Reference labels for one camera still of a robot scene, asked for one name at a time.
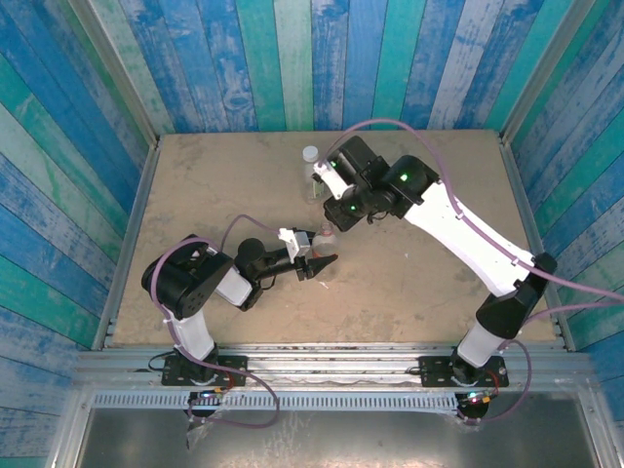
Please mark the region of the clear bottle with reddish label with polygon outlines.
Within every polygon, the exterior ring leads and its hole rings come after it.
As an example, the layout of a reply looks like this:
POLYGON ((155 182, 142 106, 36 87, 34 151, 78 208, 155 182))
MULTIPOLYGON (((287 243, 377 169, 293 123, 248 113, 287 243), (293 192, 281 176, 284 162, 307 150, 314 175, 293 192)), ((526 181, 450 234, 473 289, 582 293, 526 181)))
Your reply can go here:
MULTIPOLYGON (((331 254, 338 254, 338 239, 337 239, 336 234, 334 236, 324 237, 319 234, 319 230, 314 235, 312 244, 311 244, 313 256, 325 256, 325 255, 331 255, 331 254)), ((318 281, 328 283, 332 280, 318 280, 318 281)))

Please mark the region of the clear bottle with green label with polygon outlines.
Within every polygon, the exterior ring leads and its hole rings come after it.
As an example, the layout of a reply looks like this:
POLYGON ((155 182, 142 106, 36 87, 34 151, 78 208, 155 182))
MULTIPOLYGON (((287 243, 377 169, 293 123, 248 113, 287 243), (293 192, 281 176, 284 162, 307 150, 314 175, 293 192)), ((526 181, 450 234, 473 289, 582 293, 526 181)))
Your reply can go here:
POLYGON ((307 164, 303 159, 303 196, 308 204, 321 202, 325 196, 325 185, 313 178, 313 164, 307 164))

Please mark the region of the small circuit board with LEDs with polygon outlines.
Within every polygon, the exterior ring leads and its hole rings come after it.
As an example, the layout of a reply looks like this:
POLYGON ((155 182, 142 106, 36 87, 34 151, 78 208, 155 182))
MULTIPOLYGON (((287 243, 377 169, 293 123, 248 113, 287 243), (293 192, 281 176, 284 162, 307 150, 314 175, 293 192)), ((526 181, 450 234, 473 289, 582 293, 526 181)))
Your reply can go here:
POLYGON ((488 390, 457 393, 457 416, 466 424, 479 424, 488 413, 489 404, 495 396, 488 390))
POLYGON ((219 406, 224 397, 229 393, 229 390, 225 387, 216 387, 213 389, 203 389, 197 392, 191 392, 189 394, 188 405, 189 406, 206 406, 215 407, 219 406))

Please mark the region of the shiny steel sheet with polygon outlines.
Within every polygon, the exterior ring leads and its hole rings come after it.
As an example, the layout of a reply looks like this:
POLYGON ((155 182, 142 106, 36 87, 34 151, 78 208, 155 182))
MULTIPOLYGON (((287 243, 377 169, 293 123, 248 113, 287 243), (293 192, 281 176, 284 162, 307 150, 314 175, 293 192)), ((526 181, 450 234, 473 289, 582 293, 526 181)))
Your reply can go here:
POLYGON ((287 411, 267 429, 191 430, 176 410, 98 409, 78 468, 596 468, 571 401, 534 397, 469 427, 417 412, 287 411))

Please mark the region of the wide grooved aluminium rail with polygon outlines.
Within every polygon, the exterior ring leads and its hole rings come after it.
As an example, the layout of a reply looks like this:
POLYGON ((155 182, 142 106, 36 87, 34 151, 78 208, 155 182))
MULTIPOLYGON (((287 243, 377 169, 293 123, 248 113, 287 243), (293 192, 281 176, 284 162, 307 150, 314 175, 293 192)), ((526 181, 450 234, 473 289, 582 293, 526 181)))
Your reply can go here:
MULTIPOLYGON (((529 343, 525 354, 517 345, 503 351, 510 391, 519 391, 532 369, 530 388, 558 391, 597 378, 590 358, 567 352, 559 341, 529 343)), ((74 381, 100 388, 155 389, 159 373, 148 361, 165 347, 107 348, 79 354, 74 381)), ((276 390, 410 390, 420 384, 408 370, 421 357, 447 356, 452 348, 441 343, 294 343, 222 345, 221 356, 246 357, 248 371, 276 390)))

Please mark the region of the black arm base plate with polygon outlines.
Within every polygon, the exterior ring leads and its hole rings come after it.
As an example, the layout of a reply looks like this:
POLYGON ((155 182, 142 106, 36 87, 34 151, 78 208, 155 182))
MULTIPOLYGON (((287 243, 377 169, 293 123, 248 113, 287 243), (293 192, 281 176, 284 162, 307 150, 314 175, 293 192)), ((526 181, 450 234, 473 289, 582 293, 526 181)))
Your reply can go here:
POLYGON ((417 370, 423 387, 509 386, 506 364, 501 356, 491 356, 480 368, 452 356, 424 356, 418 359, 417 370))
POLYGON ((223 356, 217 358, 217 364, 227 370, 214 370, 200 366, 186 358, 173 355, 165 359, 161 371, 163 386, 209 386, 232 388, 243 386, 246 377, 237 371, 247 370, 246 357, 223 356))

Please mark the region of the aluminium side rail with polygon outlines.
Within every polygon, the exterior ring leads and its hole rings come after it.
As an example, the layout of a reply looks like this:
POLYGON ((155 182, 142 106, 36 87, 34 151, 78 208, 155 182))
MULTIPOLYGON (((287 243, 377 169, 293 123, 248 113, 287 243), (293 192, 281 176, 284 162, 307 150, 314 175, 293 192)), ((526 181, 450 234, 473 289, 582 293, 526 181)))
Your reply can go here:
MULTIPOLYGON (((498 139, 498 144, 501 159, 513 192, 523 229, 526 234, 528 246, 534 254, 541 254, 544 251, 543 244, 534 220, 533 212, 528 202, 511 144, 505 142, 502 137, 498 139)), ((530 332, 537 326, 545 326, 547 323, 550 324, 552 332, 555 336, 555 347, 562 348, 566 352, 574 352, 576 350, 575 343, 570 334, 566 314, 563 312, 542 315, 541 317, 531 321, 528 326, 523 328, 523 331, 530 332)))
POLYGON ((109 329, 114 325, 119 313, 119 308, 123 299, 123 293, 128 281, 139 229, 144 216, 145 208, 158 160, 161 153, 163 138, 159 136, 156 142, 149 148, 145 166, 137 187, 133 209, 127 225, 126 234, 122 243, 120 256, 118 258, 110 290, 100 316, 97 332, 94 337, 91 350, 100 351, 105 347, 105 342, 109 336, 109 329))

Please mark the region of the aluminium corner post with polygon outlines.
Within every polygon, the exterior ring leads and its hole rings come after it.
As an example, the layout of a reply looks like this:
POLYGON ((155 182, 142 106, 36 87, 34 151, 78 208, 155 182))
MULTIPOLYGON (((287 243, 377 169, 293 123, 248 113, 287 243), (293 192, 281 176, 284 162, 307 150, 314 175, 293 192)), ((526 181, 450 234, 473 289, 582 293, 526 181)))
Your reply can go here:
POLYGON ((142 136, 150 146, 155 145, 158 142, 158 135, 150 122, 120 53, 114 46, 110 34, 105 30, 96 11, 94 0, 68 0, 68 3, 89 36, 123 101, 127 104, 142 136))
POLYGON ((569 0, 565 13, 537 57, 525 85, 501 126, 499 137, 504 144, 510 144, 514 140, 574 37, 591 16, 595 6, 602 1, 569 0))

